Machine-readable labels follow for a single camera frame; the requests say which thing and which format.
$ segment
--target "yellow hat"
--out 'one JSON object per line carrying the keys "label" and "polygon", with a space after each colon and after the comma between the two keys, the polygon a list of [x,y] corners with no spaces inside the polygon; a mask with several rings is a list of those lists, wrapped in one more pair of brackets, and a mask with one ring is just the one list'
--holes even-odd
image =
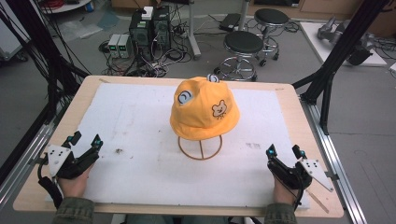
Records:
{"label": "yellow hat", "polygon": [[233,93],[215,75],[187,79],[177,87],[170,123],[178,136],[189,140],[216,137],[229,132],[238,120]]}

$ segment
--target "chair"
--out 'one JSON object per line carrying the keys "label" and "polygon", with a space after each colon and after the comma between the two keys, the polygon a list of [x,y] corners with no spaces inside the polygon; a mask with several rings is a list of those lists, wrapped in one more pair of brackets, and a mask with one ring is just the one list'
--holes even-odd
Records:
{"label": "chair", "polygon": [[224,48],[234,54],[219,64],[214,72],[235,81],[257,79],[254,65],[247,58],[257,57],[263,49],[262,40],[253,33],[245,31],[234,31],[224,37]]}
{"label": "chair", "polygon": [[269,52],[276,50],[276,54],[273,57],[274,60],[277,60],[279,56],[279,45],[271,36],[269,36],[269,33],[271,32],[270,29],[284,27],[289,22],[289,17],[279,10],[262,8],[254,13],[254,20],[258,24],[264,26],[264,29],[262,30],[262,42],[264,43],[262,52],[264,52],[264,58],[260,61],[260,66],[265,66],[267,62],[266,57]]}

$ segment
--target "wooden table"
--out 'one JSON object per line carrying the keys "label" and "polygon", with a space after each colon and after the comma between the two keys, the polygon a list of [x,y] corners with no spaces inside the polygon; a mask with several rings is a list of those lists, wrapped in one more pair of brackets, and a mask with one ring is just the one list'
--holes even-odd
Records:
{"label": "wooden table", "polygon": [[[60,146],[66,136],[71,135],[77,130],[85,111],[90,106],[92,98],[101,83],[177,86],[182,80],[147,77],[86,77],[56,131],[49,140],[49,143]],[[300,148],[303,148],[306,154],[309,155],[310,159],[318,159],[322,166],[325,167],[300,101],[290,84],[228,82],[228,85],[231,89],[274,91],[288,127],[290,141],[292,143],[298,143]],[[37,165],[33,172],[30,173],[15,200],[14,209],[17,211],[53,212],[55,211],[53,203],[44,201],[47,192],[37,184],[36,169]],[[49,175],[45,173],[47,170],[43,169],[43,175]],[[314,180],[305,193],[308,195],[311,208],[297,210],[296,216],[341,217],[344,214],[337,193],[335,191],[327,191],[317,181]],[[265,214],[265,208],[97,203],[95,205],[95,212],[261,217]]]}

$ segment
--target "round stool seat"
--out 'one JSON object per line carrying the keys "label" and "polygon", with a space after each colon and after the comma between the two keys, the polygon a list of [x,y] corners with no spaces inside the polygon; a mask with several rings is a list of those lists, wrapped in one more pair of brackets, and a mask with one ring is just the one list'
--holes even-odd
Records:
{"label": "round stool seat", "polygon": [[261,25],[284,25],[289,21],[289,17],[276,9],[262,8],[254,13],[254,20]]}
{"label": "round stool seat", "polygon": [[224,46],[242,54],[255,54],[260,52],[264,47],[262,40],[246,31],[235,31],[224,37]]}

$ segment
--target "floor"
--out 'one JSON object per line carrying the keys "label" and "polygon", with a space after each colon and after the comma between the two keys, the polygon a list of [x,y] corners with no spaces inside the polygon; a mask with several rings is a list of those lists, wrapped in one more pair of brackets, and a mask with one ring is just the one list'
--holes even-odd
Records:
{"label": "floor", "polygon": [[[206,9],[211,11],[196,14],[213,12],[212,16],[221,21],[221,13],[237,12],[238,7],[230,6],[225,12],[217,12],[213,7]],[[57,19],[60,23],[81,21],[83,25],[101,22],[103,31],[86,39],[67,42],[88,70],[96,75],[106,69],[106,58],[98,50],[99,45],[112,34],[127,32],[129,26],[128,14],[112,14],[106,6],[93,13],[87,13],[83,8],[74,10],[58,15]],[[195,29],[203,25],[195,31],[196,34],[223,33],[210,17],[200,16],[195,22]],[[222,46],[224,35],[195,37],[202,52],[201,58],[170,65],[166,77],[206,76],[230,56]],[[257,65],[257,81],[293,83],[320,68],[321,63],[302,31],[283,32],[276,40],[281,47],[279,59],[268,60],[264,67]],[[54,41],[65,55],[59,38],[54,38]],[[389,53],[396,57],[396,52]],[[329,132],[367,222],[378,223],[381,220],[381,223],[390,224],[396,220],[396,196],[393,193],[396,190],[396,78],[388,68],[396,61],[386,61],[388,65],[385,67],[342,66],[338,70],[333,81]],[[305,90],[306,87],[301,87],[297,93]],[[31,61],[21,63],[13,60],[0,68],[0,94],[0,163],[3,164],[46,104],[47,83]],[[320,103],[321,97],[318,98],[318,107]],[[50,223],[53,214],[21,213],[12,209],[21,184],[0,211],[0,223]],[[337,219],[298,219],[299,223],[352,223],[347,214]],[[94,223],[110,221],[110,215],[95,214]]]}

